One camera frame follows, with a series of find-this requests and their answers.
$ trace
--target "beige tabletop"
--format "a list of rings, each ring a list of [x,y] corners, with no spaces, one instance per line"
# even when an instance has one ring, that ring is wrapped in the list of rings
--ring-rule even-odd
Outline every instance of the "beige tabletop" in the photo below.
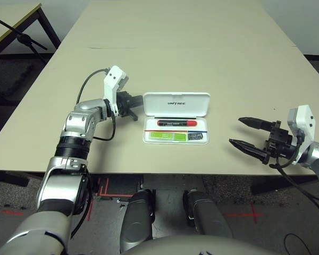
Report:
[[[117,119],[112,141],[92,142],[91,172],[278,174],[238,151],[228,139],[261,147],[268,132],[246,127],[237,119],[281,120],[287,129],[289,109],[302,104],[309,104],[313,111],[319,142],[319,75],[255,1],[130,3],[89,4],[2,129],[0,170],[44,172],[83,81],[91,72],[114,64],[130,77],[124,89],[134,96],[149,91],[210,93],[205,117],[209,144],[145,144],[145,115],[139,107],[137,122],[129,117]],[[139,26],[141,17],[143,26]],[[122,23],[130,27],[123,28]],[[161,24],[171,27],[161,28]],[[82,100],[102,97],[103,79],[103,74],[94,76]],[[95,135],[107,138],[111,130],[108,120],[97,125]],[[311,173],[299,166],[287,172]]]
[[[16,28],[40,7],[40,3],[0,5],[0,20]],[[0,41],[10,33],[8,28],[0,24]]]

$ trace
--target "unitree logo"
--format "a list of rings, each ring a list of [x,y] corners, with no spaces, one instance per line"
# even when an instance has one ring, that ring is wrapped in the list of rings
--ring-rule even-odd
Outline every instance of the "unitree logo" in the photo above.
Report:
[[[168,105],[185,105],[184,102],[168,102]]]

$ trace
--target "marker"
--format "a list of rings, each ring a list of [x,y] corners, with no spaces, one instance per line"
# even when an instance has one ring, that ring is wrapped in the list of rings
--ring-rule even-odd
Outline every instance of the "marker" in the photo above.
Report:
[[[196,126],[196,121],[157,121],[159,126]]]

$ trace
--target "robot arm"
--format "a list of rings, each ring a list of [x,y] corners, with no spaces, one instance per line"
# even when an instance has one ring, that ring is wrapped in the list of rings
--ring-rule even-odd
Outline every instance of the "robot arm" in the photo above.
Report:
[[[126,91],[117,94],[126,82],[119,67],[113,66],[107,78],[111,79],[104,80],[105,99],[78,103],[66,118],[38,191],[37,211],[23,221],[0,254],[67,254],[72,216],[83,211],[91,196],[87,156],[96,124],[119,112],[134,119],[130,108],[142,105],[142,96],[131,97]]]
[[[294,137],[288,134],[288,130],[280,128],[280,121],[268,122],[251,117],[239,118],[239,121],[251,128],[268,131],[270,135],[263,149],[241,140],[229,139],[236,148],[258,158],[263,164],[268,164],[271,157],[286,158],[291,164],[299,163],[313,170],[319,179],[319,143],[314,141],[315,118],[308,105],[289,112],[288,125]]]

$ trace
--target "wall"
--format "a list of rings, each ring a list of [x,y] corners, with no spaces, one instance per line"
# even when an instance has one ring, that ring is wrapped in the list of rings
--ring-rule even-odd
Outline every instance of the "wall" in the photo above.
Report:
[[[319,0],[262,0],[262,5],[302,53],[319,55]]]
[[[29,3],[36,0],[0,0],[0,4]],[[54,30],[63,39],[89,0],[41,0]],[[319,0],[262,0],[263,7],[304,54],[319,55]],[[26,30],[36,41],[53,52],[54,48],[36,22]],[[14,42],[3,53],[29,53]]]

